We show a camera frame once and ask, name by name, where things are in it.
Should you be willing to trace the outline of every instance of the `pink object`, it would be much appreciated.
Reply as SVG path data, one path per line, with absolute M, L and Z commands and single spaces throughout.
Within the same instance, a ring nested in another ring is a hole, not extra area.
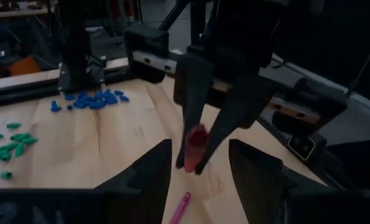
M 175 211 L 173 217 L 171 218 L 170 224 L 178 224 L 180 221 L 180 217 L 184 213 L 186 206 L 190 200 L 192 195 L 189 192 L 186 192 L 182 198 L 182 201 L 179 203 L 177 210 Z
M 195 126 L 187 135 L 185 149 L 185 171 L 193 172 L 203 157 L 208 143 L 208 132 L 204 125 Z

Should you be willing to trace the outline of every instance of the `table surface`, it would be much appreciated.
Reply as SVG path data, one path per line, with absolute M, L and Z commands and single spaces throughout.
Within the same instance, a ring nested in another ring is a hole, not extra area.
M 47 8 L 43 9 L 26 9 L 26 10 L 16 10 L 16 11 L 9 11 L 9 12 L 0 12 L 0 18 L 8 18 L 8 17 L 20 17 L 20 16 L 33 16 L 33 15 L 41 15 L 48 13 Z
M 126 59 L 108 67 L 127 64 Z M 58 77 L 58 71 L 2 78 L 0 87 Z M 39 141 L 25 154 L 0 163 L 0 173 L 11 170 L 12 180 L 0 179 L 0 188 L 86 188 L 90 189 L 120 173 L 161 140 L 173 143 L 173 163 L 180 147 L 182 110 L 172 101 L 174 80 L 167 77 L 153 85 L 132 80 L 108 86 L 121 90 L 129 103 L 102 110 L 61 110 L 50 112 L 51 100 L 64 108 L 60 96 L 0 107 L 0 133 L 7 139 L 14 133 L 30 131 Z M 206 105 L 202 123 L 210 128 L 218 110 Z M 21 122 L 8 131 L 9 122 Z M 322 181 L 296 159 L 258 122 L 249 129 L 237 129 L 217 149 L 201 176 L 186 174 L 172 166 L 172 176 L 163 223 L 168 223 L 184 193 L 192 200 L 181 223 L 247 223 L 237 195 L 228 158 L 228 139 L 240 139 L 318 182 Z M 0 145 L 9 140 L 1 140 Z

